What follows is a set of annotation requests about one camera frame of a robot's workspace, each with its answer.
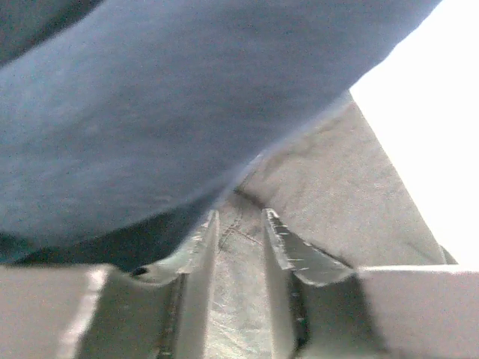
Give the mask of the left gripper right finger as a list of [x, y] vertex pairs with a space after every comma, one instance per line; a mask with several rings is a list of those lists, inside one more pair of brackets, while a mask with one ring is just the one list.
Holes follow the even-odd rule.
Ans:
[[262, 212], [274, 358], [476, 358], [478, 270], [352, 268]]

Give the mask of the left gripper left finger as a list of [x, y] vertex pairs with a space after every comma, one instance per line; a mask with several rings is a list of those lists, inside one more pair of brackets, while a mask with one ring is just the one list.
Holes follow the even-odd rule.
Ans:
[[219, 214], [164, 260], [1, 268], [3, 358], [203, 358]]

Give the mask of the blue printed tank top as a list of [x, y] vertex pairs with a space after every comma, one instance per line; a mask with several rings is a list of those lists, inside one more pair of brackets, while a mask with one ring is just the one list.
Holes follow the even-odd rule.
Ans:
[[172, 253], [436, 1], [3, 1], [1, 262]]

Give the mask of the black tank top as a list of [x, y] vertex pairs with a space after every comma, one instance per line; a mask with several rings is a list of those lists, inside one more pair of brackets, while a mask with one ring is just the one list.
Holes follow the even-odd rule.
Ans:
[[209, 358], [269, 358], [261, 212], [350, 265], [441, 265], [445, 252], [350, 95], [262, 161], [219, 210]]

